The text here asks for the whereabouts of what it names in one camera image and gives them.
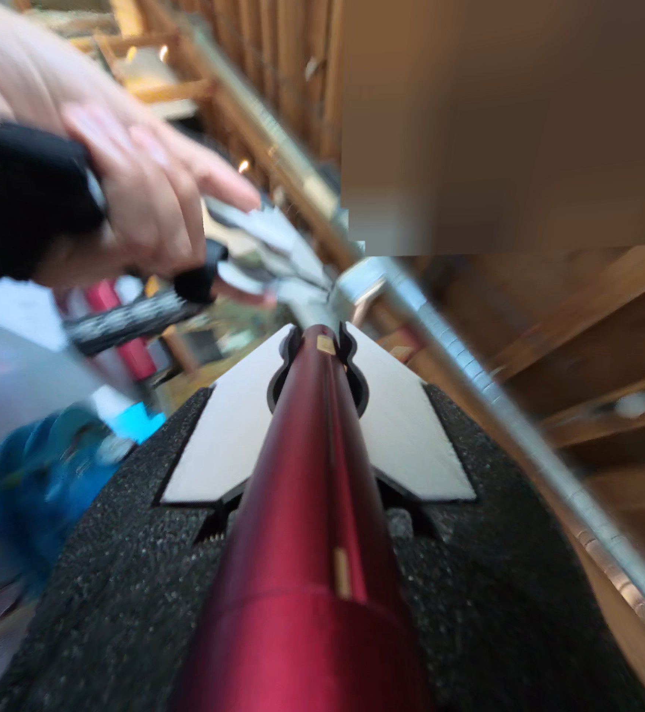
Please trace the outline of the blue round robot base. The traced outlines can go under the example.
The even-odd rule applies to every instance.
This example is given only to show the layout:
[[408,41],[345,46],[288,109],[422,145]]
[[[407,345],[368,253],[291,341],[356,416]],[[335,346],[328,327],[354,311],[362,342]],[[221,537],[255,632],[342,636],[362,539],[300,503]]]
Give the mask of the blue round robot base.
[[71,405],[0,444],[0,552],[39,593],[78,521],[133,451],[166,422],[143,403],[104,420]]

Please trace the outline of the person's left forearm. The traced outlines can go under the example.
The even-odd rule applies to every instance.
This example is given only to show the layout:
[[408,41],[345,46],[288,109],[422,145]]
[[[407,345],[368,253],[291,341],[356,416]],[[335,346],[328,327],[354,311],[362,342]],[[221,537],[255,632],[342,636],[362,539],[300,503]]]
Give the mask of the person's left forearm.
[[126,126],[141,106],[69,42],[0,5],[0,121],[65,135],[69,104],[108,110]]

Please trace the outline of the silver air duct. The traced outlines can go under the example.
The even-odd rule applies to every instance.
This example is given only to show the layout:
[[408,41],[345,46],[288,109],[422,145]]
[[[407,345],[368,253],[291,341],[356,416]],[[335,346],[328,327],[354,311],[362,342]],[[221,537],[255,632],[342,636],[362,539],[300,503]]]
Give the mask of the silver air duct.
[[349,260],[361,259],[362,265],[352,269],[353,284],[361,285],[363,277],[382,278],[385,294],[419,328],[433,355],[450,370],[452,384],[460,387],[461,395],[471,396],[472,405],[478,405],[481,413],[490,417],[522,458],[529,461],[533,482],[570,528],[571,541],[602,569],[603,576],[645,621],[645,558],[638,549],[492,380],[410,273],[394,258],[365,258],[362,249],[349,240],[346,211],[339,205],[338,193],[329,188],[315,164],[221,51],[207,22],[185,11],[177,14],[177,23],[195,46],[197,58],[220,80],[221,98],[228,98],[242,112],[242,127],[251,129],[254,138],[264,141],[256,157],[284,186],[305,219],[331,234],[330,250],[337,248]]

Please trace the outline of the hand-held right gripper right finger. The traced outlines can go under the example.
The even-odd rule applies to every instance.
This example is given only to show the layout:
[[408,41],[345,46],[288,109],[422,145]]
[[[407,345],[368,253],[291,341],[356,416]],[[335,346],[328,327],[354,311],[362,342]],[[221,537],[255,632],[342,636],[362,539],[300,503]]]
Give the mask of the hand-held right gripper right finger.
[[350,322],[352,366],[366,383],[360,416],[371,466],[415,503],[474,502],[477,494],[428,394],[425,382]]

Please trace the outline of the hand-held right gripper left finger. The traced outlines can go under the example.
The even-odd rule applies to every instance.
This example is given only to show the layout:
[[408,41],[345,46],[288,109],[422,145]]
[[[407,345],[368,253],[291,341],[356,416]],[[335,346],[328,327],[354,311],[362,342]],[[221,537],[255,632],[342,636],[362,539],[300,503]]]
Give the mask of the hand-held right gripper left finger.
[[282,368],[285,325],[218,378],[161,496],[164,505],[209,505],[255,468],[272,420],[267,390]]

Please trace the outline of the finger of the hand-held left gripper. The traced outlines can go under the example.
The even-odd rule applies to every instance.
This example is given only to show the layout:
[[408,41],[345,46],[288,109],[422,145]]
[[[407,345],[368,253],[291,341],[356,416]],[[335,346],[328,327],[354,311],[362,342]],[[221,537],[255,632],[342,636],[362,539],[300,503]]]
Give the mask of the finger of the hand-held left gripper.
[[234,261],[279,278],[332,283],[314,249],[280,209],[264,204],[244,212],[212,197],[206,201],[206,236],[225,245]]
[[327,288],[295,273],[275,273],[237,261],[221,261],[217,270],[217,296],[254,307],[284,306],[302,328],[338,327],[338,315],[330,305]]

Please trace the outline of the person's left hand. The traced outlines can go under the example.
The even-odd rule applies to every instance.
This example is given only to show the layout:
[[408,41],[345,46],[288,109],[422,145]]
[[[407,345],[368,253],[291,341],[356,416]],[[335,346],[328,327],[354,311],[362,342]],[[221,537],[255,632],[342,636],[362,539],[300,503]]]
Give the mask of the person's left hand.
[[66,105],[69,134],[92,156],[107,205],[96,243],[77,245],[78,268],[93,279],[138,271],[161,277],[202,266],[202,197],[245,213],[260,209],[260,193],[212,150],[162,122],[125,125],[105,108]]

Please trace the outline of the red metal cylinder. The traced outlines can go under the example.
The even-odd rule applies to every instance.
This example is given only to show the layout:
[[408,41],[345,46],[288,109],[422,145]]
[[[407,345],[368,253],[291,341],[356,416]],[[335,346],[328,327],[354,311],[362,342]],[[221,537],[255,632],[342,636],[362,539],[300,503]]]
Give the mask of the red metal cylinder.
[[97,347],[103,346],[103,353],[111,352],[131,381],[143,385],[157,373],[157,366],[146,338],[127,309],[134,306],[133,300],[121,297],[115,280],[86,288],[85,300],[92,316],[104,317],[105,334],[99,337]]

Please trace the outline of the black perforated cylinder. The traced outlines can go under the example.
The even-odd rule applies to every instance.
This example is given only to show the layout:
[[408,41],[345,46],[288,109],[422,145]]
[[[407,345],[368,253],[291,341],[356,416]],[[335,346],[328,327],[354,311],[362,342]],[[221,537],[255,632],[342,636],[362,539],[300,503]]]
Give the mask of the black perforated cylinder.
[[141,337],[150,337],[198,315],[205,304],[165,290],[150,298],[63,322],[69,343],[85,357],[94,357]]

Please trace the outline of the red electric screwdriver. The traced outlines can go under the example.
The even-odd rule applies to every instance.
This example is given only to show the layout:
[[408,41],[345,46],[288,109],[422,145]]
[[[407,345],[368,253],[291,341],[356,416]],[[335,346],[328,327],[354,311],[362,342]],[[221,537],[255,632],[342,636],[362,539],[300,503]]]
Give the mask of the red electric screwdriver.
[[349,351],[293,337],[169,711],[433,711]]

